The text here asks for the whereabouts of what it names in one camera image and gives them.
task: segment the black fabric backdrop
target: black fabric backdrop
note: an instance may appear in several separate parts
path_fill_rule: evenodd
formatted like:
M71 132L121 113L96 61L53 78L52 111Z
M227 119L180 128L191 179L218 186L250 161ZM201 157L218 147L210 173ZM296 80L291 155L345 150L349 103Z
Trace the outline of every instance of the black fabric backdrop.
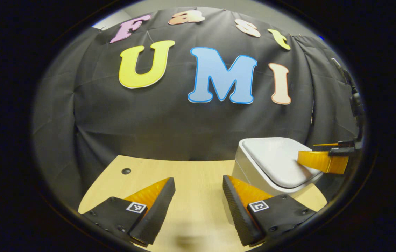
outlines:
M168 24L173 14L194 9L206 19ZM358 132L350 111L350 87L329 60L342 61L320 38L290 36L279 27L215 8L150 14L152 18L129 38L112 44L119 24L104 31L85 30L54 59L41 80L32 126L35 152L52 190L70 206L78 207L117 155L228 160L244 138L280 136L311 146L350 139ZM235 19L253 23L261 37L238 30ZM267 29L286 36L291 50L283 50ZM136 67L143 74L153 60L150 45L161 40L176 44L169 49L160 81L146 88L123 87L118 80L120 53L143 45ZM190 54L194 47L216 49L228 68L239 55L256 59L254 102L235 104L215 96L208 103L189 102L195 82L196 59ZM291 104L271 101L274 77L268 63L289 69ZM212 85L209 90L214 93Z

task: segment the blue letter m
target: blue letter m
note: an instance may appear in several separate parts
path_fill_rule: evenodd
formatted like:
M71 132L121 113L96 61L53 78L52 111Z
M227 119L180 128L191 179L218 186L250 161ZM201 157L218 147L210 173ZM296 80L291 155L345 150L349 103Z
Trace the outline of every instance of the blue letter m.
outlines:
M229 96L234 103L252 103L251 95L254 67L257 61L249 56L241 55L235 59L229 70L220 54L212 48L195 47L190 53L197 59L195 88L188 96L191 102L210 102L209 79L212 80L218 99L223 101L235 83L235 91Z

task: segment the screw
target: screw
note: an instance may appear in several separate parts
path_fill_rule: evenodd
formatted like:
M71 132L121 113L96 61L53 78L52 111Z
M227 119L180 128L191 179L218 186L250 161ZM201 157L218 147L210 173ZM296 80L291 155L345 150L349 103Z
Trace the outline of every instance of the screw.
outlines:
M130 172L131 172L130 168L125 168L125 169L122 170L122 173L125 174L125 175L129 174Z
M125 231L126 231L125 228L122 227L121 225L118 225L118 226L117 226L117 229L118 229L119 231L121 231L121 232L125 232Z

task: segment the container lid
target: container lid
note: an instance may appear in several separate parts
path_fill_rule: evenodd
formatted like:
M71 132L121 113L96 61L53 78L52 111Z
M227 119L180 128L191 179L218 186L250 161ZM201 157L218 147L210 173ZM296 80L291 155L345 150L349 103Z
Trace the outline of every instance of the container lid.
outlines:
M271 137L244 139L244 149L257 165L277 185L298 187L321 171L297 163L298 151L310 148L290 138Z

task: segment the cutout letter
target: cutout letter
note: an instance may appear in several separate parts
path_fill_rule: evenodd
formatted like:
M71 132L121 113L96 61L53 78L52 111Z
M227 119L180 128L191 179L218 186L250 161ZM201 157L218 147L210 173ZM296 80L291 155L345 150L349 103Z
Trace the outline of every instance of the cutout letter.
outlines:
M119 40L124 40L125 38L128 38L131 36L131 33L129 33L129 30L135 31L137 30L141 24L142 21L147 21L151 19L151 15L145 15L138 17L137 19L132 19L126 22L123 22L120 24L120 29L115 35L115 37L110 41L110 43L114 43Z
M254 67L257 61L249 56L238 56L228 70L220 54L212 48L196 47L190 53L197 59L195 88L188 96L191 102L210 102L209 79L212 80L218 99L223 101L235 83L235 90L229 96L231 102L249 104Z
M254 37L260 37L260 32L257 30L255 25L241 19L236 19L235 22L237 24L236 27L238 30L241 30L242 32Z
M172 19L170 19L169 21L169 24L171 25L183 24L185 22L189 22L189 23L201 22L204 19L206 19L202 16L201 11L199 10L182 11L180 13L176 13L171 17Z
M280 64L268 64L274 74L274 94L271 96L273 102L278 104L290 104L291 98L288 96L287 73L288 69Z
M272 29L268 29L268 32L272 33L274 36L274 40L283 48L290 50L291 47L287 44L285 44L285 41L287 40L286 37L284 37L280 32Z
M143 75L136 73L136 63L139 53L144 50L144 46L135 46L124 50L120 54L120 57L122 57L119 70L120 83L127 88L144 88L156 83L165 73L169 48L174 44L173 40L153 43L150 46L155 50L153 65L151 70Z

